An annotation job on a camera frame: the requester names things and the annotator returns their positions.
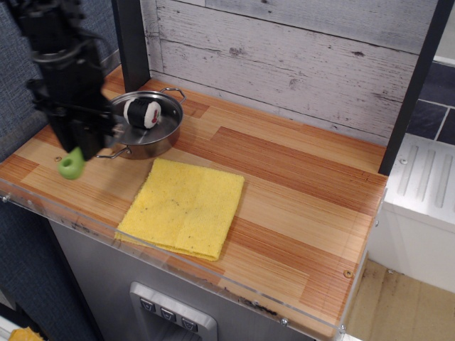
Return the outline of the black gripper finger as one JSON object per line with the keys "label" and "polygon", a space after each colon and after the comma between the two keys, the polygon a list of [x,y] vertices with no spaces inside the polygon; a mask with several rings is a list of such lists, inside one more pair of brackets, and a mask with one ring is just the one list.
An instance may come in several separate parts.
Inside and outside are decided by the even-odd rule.
{"label": "black gripper finger", "polygon": [[67,116],[50,114],[49,124],[66,152],[71,152],[73,149],[78,147],[77,141],[71,129],[70,120]]}
{"label": "black gripper finger", "polygon": [[105,147],[104,135],[82,121],[72,121],[72,132],[85,161],[89,161]]}

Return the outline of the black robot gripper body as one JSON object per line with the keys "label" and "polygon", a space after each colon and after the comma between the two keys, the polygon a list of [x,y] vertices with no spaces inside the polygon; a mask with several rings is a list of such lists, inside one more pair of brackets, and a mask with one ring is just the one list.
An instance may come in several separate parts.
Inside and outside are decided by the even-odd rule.
{"label": "black robot gripper body", "polygon": [[29,80],[36,108],[78,120],[104,135],[105,142],[120,133],[109,100],[102,94],[104,75],[93,38],[72,38],[64,48],[34,49],[32,61],[42,78]]}

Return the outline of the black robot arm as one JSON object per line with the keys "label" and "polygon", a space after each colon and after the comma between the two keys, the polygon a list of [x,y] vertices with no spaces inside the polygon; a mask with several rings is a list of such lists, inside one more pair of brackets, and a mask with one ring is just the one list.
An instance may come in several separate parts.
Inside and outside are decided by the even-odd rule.
{"label": "black robot arm", "polygon": [[35,108],[43,112],[68,153],[90,160],[119,133],[109,100],[98,36],[80,27],[79,1],[7,1],[41,78],[26,83]]}

